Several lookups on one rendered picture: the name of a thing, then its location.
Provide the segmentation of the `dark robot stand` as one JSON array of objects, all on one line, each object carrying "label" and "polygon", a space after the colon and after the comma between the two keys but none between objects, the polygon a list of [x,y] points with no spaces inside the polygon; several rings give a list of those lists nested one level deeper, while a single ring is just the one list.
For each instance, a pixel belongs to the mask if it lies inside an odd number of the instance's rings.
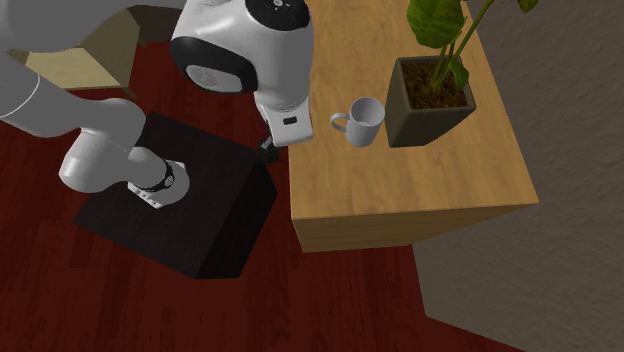
[{"label": "dark robot stand", "polygon": [[266,165],[247,146],[157,113],[138,144],[185,164],[187,194],[155,209],[117,183],[91,195],[74,224],[194,279],[239,277],[277,197]]}]

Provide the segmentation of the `green plant in square pot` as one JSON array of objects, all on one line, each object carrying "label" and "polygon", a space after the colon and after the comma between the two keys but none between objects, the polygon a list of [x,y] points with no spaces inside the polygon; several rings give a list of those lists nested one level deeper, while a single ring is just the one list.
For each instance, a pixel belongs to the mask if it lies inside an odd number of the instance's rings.
[{"label": "green plant in square pot", "polygon": [[496,0],[485,0],[471,25],[465,0],[410,0],[407,22],[418,44],[435,56],[396,59],[385,103],[385,125],[392,148],[425,146],[476,110],[469,71],[460,55]]}]

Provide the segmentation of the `grey mug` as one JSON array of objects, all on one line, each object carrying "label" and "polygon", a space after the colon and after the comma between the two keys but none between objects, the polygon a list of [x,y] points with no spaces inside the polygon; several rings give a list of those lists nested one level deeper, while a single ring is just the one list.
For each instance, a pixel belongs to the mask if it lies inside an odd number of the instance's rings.
[{"label": "grey mug", "polygon": [[345,134],[352,146],[367,147],[375,140],[384,118],[385,108],[378,100],[361,97],[351,104],[348,113],[334,113],[330,123]]}]

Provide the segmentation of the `light wooden table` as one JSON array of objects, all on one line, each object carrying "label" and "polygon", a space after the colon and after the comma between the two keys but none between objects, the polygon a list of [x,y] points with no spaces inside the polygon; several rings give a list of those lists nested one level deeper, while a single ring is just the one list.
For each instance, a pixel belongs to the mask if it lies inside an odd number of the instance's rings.
[{"label": "light wooden table", "polygon": [[393,64],[428,54],[409,0],[306,0],[314,26],[311,141],[289,148],[291,218],[306,252],[409,245],[537,203],[478,36],[461,58],[475,111],[424,147],[384,132],[352,146],[330,122],[360,97],[384,100]]}]

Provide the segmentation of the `beige wooden furniture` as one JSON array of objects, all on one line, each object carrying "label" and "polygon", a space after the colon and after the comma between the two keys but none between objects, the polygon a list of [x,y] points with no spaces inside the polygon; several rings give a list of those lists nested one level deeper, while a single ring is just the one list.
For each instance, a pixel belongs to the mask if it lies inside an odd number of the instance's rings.
[{"label": "beige wooden furniture", "polygon": [[52,53],[11,49],[8,55],[65,90],[129,88],[136,49],[168,42],[181,11],[136,5],[103,21],[79,45]]}]

